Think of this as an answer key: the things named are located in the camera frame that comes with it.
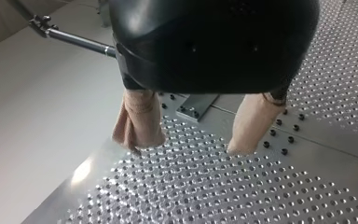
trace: metal rod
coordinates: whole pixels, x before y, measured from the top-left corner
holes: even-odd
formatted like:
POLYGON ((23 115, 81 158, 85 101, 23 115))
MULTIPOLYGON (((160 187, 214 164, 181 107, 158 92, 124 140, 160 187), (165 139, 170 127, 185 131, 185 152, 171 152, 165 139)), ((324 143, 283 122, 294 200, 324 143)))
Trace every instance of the metal rod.
POLYGON ((103 43, 90 40, 78 35, 71 35, 66 32, 55 30, 52 28, 46 30, 46 35, 66 43, 79 46, 83 49, 90 49, 92 51, 104 54, 108 57, 116 58, 116 49, 113 46, 105 45, 103 43))

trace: textured metal surface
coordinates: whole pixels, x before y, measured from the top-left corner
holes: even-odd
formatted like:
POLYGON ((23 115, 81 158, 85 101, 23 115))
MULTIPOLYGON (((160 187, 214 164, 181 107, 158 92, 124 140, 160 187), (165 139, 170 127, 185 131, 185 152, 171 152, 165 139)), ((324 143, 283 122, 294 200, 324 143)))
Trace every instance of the textured metal surface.
POLYGON ((211 108, 195 127, 175 117, 184 100, 162 99, 170 116, 163 147, 116 164, 114 149, 94 153, 88 161, 95 175, 82 188, 69 187, 69 178, 23 223, 358 222, 358 158, 279 129, 262 140, 268 148, 228 157, 225 139, 199 127, 230 129, 233 114, 211 108))
POLYGON ((358 222, 358 193, 283 163, 272 148, 229 157, 222 138, 177 119, 163 125, 166 145, 120 161, 67 223, 358 222))
POLYGON ((290 89, 293 107, 358 132, 358 1, 321 29, 290 89))
MULTIPOLYGON (((214 103, 215 108, 222 109, 228 113, 235 114, 243 96, 222 95, 214 103)), ((358 134, 350 129, 341 129, 334 123, 327 123, 320 120, 315 122, 315 118, 305 115, 304 120, 300 120, 296 108, 289 108, 288 114, 280 115, 277 119, 283 120, 281 125, 273 123, 273 127, 283 132, 307 139, 324 147, 342 151, 358 157, 358 134), (294 126, 300 125, 302 128, 295 131, 294 126)))

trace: white wall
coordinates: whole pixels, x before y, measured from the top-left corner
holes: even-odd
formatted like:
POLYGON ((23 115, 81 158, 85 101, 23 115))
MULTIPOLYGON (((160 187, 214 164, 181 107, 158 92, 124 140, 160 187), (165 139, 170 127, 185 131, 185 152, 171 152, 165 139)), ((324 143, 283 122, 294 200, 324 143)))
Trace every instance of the white wall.
MULTIPOLYGON (((11 0, 0 0, 0 41, 15 34, 27 24, 20 14, 14 10, 8 2, 11 0)), ((35 13, 46 15, 62 7, 64 3, 61 0, 20 0, 24 5, 35 13)))
MULTIPOLYGON (((64 31, 112 43, 91 7, 69 4, 52 18, 64 31)), ((0 224, 22 222, 110 142, 122 91, 116 61, 102 55, 29 28, 0 43, 0 224)))

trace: silver floor panel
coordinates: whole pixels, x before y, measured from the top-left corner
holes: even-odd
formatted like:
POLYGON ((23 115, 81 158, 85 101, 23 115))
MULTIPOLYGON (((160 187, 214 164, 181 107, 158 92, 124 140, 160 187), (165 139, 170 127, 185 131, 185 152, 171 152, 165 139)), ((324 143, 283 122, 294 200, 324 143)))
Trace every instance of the silver floor panel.
POLYGON ((292 108, 256 154, 226 153, 243 96, 220 96, 192 123, 175 114, 186 98, 164 94, 164 146, 115 164, 96 151, 83 180, 68 178, 23 223, 358 223, 358 0, 321 6, 292 108))

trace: metal bracket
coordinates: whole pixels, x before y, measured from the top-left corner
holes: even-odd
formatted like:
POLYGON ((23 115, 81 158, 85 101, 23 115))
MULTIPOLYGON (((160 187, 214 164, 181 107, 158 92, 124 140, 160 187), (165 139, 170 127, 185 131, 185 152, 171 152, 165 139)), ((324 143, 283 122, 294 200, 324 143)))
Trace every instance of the metal bracket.
POLYGON ((176 110, 176 114, 198 122, 217 96, 218 94, 190 95, 176 110))

